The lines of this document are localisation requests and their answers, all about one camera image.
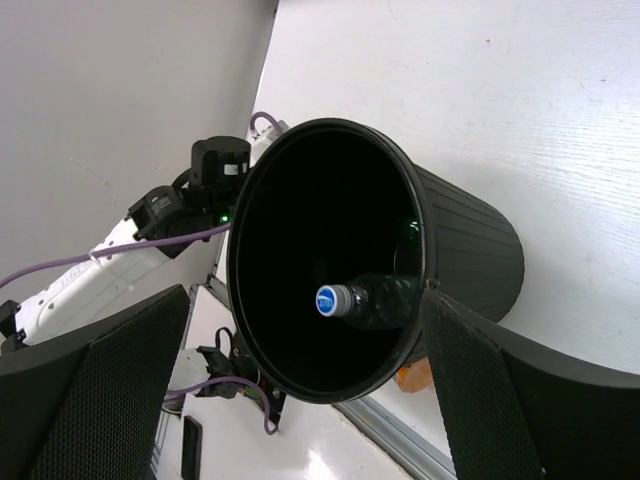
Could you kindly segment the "clear unlabelled plastic bottle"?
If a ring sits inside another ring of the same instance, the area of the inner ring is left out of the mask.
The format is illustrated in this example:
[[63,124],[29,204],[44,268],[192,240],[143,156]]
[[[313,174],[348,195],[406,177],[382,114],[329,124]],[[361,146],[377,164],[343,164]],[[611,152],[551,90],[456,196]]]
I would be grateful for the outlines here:
[[417,276],[364,274],[344,284],[321,286],[315,307],[321,316],[359,330],[403,329],[413,321],[420,291]]

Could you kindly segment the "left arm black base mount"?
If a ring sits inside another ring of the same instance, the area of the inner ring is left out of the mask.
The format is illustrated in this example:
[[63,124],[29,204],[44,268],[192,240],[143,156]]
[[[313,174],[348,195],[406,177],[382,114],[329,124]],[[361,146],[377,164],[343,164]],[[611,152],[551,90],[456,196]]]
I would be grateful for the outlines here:
[[212,346],[199,346],[178,353],[165,394],[167,413],[180,415],[188,395],[232,400],[241,395],[263,413],[267,435],[279,431],[286,394],[258,369],[239,333],[218,328]]

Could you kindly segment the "green plastic soda bottle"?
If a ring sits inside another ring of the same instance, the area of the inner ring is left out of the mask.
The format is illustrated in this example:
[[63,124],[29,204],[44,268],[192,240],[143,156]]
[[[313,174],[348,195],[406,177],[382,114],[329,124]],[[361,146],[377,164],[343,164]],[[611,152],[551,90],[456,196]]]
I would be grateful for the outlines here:
[[422,237],[417,220],[402,220],[394,252],[396,275],[418,276],[422,269]]

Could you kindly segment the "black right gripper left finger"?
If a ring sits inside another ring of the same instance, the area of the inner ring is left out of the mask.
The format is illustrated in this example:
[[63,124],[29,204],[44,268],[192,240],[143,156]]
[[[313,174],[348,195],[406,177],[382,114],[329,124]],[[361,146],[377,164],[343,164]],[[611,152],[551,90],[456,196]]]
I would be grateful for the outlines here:
[[38,345],[6,342],[2,478],[143,478],[189,310],[175,285]]

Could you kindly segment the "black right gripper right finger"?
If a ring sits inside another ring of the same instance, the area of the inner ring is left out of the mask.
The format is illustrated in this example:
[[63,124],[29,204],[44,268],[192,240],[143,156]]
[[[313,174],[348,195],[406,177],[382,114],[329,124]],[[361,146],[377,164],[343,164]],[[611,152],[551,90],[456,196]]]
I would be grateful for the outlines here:
[[638,478],[638,375],[546,347],[433,287],[420,317],[457,478]]

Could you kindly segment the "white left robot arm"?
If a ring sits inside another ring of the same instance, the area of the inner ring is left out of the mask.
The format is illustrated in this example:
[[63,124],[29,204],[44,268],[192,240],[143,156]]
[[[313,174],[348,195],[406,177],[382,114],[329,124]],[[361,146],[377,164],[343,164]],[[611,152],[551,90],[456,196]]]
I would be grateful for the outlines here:
[[192,244],[226,232],[253,161],[288,130],[266,112],[252,115],[249,136],[214,136],[191,147],[191,164],[171,184],[144,194],[86,254],[45,262],[3,279],[67,270],[26,300],[1,306],[1,350],[34,346],[95,322],[148,274]]

